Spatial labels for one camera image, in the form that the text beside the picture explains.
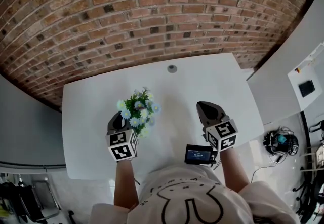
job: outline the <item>electronic device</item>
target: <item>electronic device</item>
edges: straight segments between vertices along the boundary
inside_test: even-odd
[[[187,145],[184,162],[190,165],[215,164],[217,153],[211,146]]]
[[[315,91],[315,87],[312,80],[306,81],[300,84],[298,87],[303,97],[306,97],[307,95]]]

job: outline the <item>cable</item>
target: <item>cable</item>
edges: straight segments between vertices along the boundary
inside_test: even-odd
[[[141,185],[135,178],[134,178],[134,181],[138,184],[138,185]]]
[[[288,155],[288,154],[286,154],[285,158],[284,158],[281,162],[277,162],[277,163],[275,163],[275,165],[264,166],[264,167],[260,167],[259,169],[255,170],[254,173],[252,174],[251,183],[253,182],[254,175],[256,174],[257,171],[259,171],[260,169],[263,169],[263,168],[275,167],[275,166],[278,165],[278,164],[282,164],[282,163],[284,162],[284,160],[286,160],[287,155]]]
[[[222,164],[222,162],[219,160],[218,163],[217,163],[217,165],[216,165],[216,167],[213,169],[213,171],[215,171],[215,169],[216,169],[217,167],[219,167],[221,164]]]

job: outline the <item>white wall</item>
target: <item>white wall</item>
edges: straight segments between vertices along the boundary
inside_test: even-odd
[[[0,161],[65,164],[61,114],[0,76]]]
[[[320,60],[315,67],[315,72],[321,85],[324,87],[324,51],[317,57]],[[324,120],[324,93],[322,93],[309,107],[304,110],[308,127]],[[317,145],[321,140],[321,131],[310,133],[311,145]]]
[[[324,0],[314,0],[290,37],[248,80],[264,124],[300,111],[287,74],[324,41],[323,8]]]

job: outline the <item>white flower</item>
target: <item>white flower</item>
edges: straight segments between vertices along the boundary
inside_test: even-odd
[[[144,127],[142,130],[141,130],[141,133],[140,133],[140,136],[142,137],[148,137],[148,127]]]
[[[125,105],[125,102],[123,100],[119,100],[117,102],[117,109],[120,110],[120,111],[123,111],[126,109],[126,105]]]
[[[148,114],[148,113],[147,113],[147,109],[143,109],[143,110],[141,110],[141,117],[142,117],[142,118],[144,118],[144,119],[147,118],[147,114]]]
[[[147,98],[152,101],[154,99],[153,94],[151,92],[147,93]]]

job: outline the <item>white table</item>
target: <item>white table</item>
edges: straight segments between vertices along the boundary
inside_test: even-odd
[[[176,73],[167,67],[175,65]],[[104,73],[64,86],[62,130],[67,172],[72,179],[114,179],[116,162],[105,135],[116,103],[148,87],[162,106],[151,136],[140,139],[135,176],[184,162],[187,144],[208,145],[196,103],[220,105],[235,120],[237,146],[263,134],[251,91],[231,53],[162,61]]]

